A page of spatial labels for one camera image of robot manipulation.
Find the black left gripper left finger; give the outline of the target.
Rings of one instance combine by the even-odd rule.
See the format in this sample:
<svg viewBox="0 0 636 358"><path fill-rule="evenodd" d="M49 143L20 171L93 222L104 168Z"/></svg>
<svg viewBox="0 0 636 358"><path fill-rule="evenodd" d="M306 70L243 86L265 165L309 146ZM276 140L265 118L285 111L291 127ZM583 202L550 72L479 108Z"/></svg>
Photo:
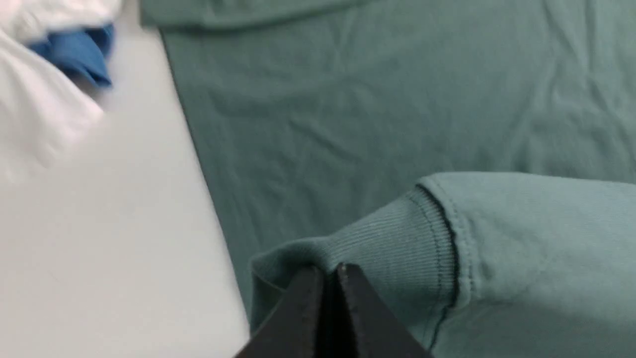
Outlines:
<svg viewBox="0 0 636 358"><path fill-rule="evenodd" d="M323 290L320 270L299 270L275 310L236 357L315 358Z"/></svg>

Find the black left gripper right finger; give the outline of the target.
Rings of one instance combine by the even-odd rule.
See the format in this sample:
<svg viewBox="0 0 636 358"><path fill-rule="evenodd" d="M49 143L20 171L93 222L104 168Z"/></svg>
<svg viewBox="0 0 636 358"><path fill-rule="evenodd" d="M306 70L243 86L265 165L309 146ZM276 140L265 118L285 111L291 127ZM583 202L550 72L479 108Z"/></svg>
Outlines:
<svg viewBox="0 0 636 358"><path fill-rule="evenodd" d="M363 270L340 264L335 272L336 358L431 358L384 304Z"/></svg>

